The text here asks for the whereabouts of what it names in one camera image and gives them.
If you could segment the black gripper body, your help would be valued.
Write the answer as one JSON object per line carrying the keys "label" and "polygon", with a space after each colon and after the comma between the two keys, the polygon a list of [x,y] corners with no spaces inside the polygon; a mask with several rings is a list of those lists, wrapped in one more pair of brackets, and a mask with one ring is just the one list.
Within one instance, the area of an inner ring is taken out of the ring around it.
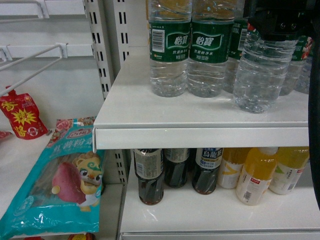
{"label": "black gripper body", "polygon": [[246,0],[247,31],[265,41],[297,40],[313,35],[311,0]]}

